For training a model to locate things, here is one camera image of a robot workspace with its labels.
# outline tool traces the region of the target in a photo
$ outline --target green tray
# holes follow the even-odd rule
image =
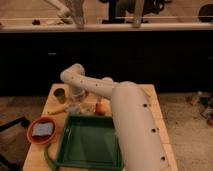
[[[56,163],[77,167],[120,171],[120,148],[111,117],[68,115]]]

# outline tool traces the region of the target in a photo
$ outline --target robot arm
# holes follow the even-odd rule
[[[126,171],[171,170],[151,114],[148,96],[137,84],[86,77],[80,64],[64,70],[61,80],[70,86],[75,98],[81,97],[82,92],[87,90],[110,100]]]
[[[54,8],[59,10],[59,18],[67,24],[72,23],[72,19],[78,28],[84,25],[83,2],[84,0],[65,0],[66,5],[59,0],[44,0]]]

